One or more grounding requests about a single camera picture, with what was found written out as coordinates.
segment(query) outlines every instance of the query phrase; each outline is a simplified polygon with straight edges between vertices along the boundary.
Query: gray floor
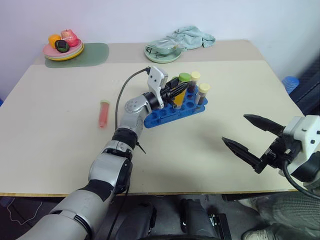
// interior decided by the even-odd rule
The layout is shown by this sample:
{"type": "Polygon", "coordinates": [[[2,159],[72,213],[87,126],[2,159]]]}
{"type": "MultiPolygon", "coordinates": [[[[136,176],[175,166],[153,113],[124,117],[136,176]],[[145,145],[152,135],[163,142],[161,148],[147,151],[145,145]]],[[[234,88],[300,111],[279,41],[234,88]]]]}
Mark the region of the gray floor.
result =
{"type": "MultiPolygon", "coordinates": [[[[241,235],[250,229],[261,229],[265,226],[263,220],[257,212],[251,208],[242,206],[238,202],[223,201],[219,194],[193,194],[193,195],[166,195],[166,196],[128,196],[119,215],[118,221],[114,227],[113,234],[117,232],[118,227],[126,216],[126,213],[133,207],[142,202],[151,202],[157,208],[157,219],[155,227],[152,229],[152,235],[182,234],[180,229],[180,216],[178,211],[181,199],[199,199],[202,206],[209,213],[224,213],[227,216],[232,240],[240,240],[241,235]]],[[[102,227],[95,240],[105,240],[111,223],[116,215],[123,196],[117,196],[109,208],[108,216],[103,221],[102,227]]],[[[46,215],[57,203],[47,199],[34,198],[16,198],[13,205],[10,206],[12,218],[14,220],[28,219],[33,216],[37,207],[43,200],[37,216],[28,222],[31,226],[46,215]]],[[[26,224],[20,226],[17,222],[10,221],[9,213],[5,207],[0,206],[0,239],[14,240],[24,234],[30,226],[26,224]]]]}

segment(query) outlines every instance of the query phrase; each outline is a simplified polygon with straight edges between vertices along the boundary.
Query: shoe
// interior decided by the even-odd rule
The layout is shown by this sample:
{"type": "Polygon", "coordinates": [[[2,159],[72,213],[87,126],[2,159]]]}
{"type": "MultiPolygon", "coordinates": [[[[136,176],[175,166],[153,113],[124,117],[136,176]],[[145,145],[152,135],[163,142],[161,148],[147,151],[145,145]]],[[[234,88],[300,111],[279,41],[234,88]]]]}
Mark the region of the shoe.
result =
{"type": "Polygon", "coordinates": [[[247,231],[242,237],[242,240],[269,240],[266,230],[247,231]]]}
{"type": "Polygon", "coordinates": [[[239,203],[241,203],[243,206],[246,206],[248,208],[251,208],[257,212],[258,211],[258,207],[257,207],[257,197],[253,197],[253,198],[246,198],[246,199],[241,199],[238,200],[239,203]]]}

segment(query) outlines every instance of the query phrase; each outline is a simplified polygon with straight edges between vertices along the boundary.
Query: table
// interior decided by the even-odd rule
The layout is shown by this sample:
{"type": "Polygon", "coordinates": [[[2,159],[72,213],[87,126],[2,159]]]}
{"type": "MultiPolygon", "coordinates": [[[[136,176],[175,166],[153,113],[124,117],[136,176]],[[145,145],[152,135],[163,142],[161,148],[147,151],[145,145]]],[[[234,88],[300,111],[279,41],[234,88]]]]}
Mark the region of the table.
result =
{"type": "MultiPolygon", "coordinates": [[[[131,194],[263,193],[292,190],[271,167],[256,174],[221,137],[261,156],[275,136],[251,125],[256,114],[286,125],[302,116],[259,51],[246,40],[217,41],[157,64],[143,43],[109,44],[106,63],[47,68],[43,56],[31,65],[0,107],[0,195],[62,197],[85,186],[92,162],[111,139],[115,104],[124,81],[147,66],[170,77],[199,71],[209,83],[208,105],[195,114],[144,129],[133,153],[131,194]],[[100,100],[110,104],[108,126],[98,127],[100,100]]],[[[148,91],[147,75],[126,87],[119,116],[130,98],[148,91]]]]}

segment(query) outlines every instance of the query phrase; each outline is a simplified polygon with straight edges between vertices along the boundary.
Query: green plate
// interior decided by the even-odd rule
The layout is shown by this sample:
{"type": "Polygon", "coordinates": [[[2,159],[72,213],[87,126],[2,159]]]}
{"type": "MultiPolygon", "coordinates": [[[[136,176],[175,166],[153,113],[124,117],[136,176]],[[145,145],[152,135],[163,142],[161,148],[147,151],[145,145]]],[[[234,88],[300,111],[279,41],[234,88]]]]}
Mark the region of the green plate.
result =
{"type": "Polygon", "coordinates": [[[105,43],[85,43],[83,52],[75,58],[65,61],[45,59],[48,68],[90,67],[103,64],[109,55],[109,47],[105,43]]]}
{"type": "Polygon", "coordinates": [[[152,62],[155,62],[158,64],[167,64],[167,63],[171,63],[171,62],[177,60],[181,56],[182,52],[181,51],[174,51],[168,55],[163,55],[163,54],[160,54],[160,53],[152,50],[152,48],[145,46],[144,47],[144,54],[152,62]]]}

